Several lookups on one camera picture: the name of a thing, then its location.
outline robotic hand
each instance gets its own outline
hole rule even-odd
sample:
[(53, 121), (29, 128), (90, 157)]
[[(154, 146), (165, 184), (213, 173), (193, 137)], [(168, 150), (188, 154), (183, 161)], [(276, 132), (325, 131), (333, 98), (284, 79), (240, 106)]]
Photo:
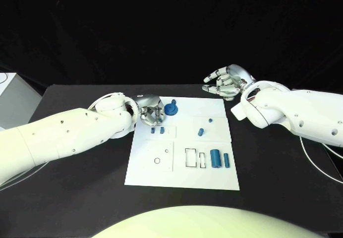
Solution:
[(203, 85), (206, 92), (219, 94), (226, 101), (242, 94), (240, 102), (230, 111), (242, 120), (265, 128), (282, 125), (292, 134), (343, 147), (343, 95), (311, 90), (291, 91), (284, 85), (253, 79), (237, 65), (216, 70), (204, 79), (216, 79), (216, 87)]
[(69, 110), (1, 131), (0, 185), (34, 166), (125, 136), (134, 131), (138, 116), (145, 125), (163, 122), (160, 97), (138, 95), (128, 98), (122, 93), (111, 93), (88, 109)]

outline black background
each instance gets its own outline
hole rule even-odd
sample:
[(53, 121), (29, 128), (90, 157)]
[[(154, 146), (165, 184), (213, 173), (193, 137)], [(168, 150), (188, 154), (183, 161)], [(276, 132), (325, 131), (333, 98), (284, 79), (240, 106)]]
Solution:
[(0, 69), (43, 94), (200, 83), (235, 63), (256, 80), (341, 93), (341, 22), (334, 1), (3, 1)]

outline white box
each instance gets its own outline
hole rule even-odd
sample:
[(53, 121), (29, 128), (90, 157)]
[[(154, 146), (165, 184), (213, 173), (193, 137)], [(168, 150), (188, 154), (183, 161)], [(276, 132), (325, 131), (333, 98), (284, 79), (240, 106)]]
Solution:
[(0, 73), (0, 131), (29, 123), (40, 100), (41, 96), (16, 73)]

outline table surface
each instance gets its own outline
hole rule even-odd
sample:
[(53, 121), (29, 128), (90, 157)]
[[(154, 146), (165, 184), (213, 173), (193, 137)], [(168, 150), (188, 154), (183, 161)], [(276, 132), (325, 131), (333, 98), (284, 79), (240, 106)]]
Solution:
[[(219, 98), (200, 85), (53, 85), (31, 120), (88, 108), (102, 95)], [(124, 185), (132, 135), (52, 161), (0, 192), (0, 237), (90, 237), (131, 216), (180, 205), (240, 208), (315, 232), (343, 231), (343, 185), (310, 164), (299, 139), (279, 125), (237, 121), (225, 102), (240, 191)], [(304, 140), (314, 162), (338, 178), (321, 145)]]

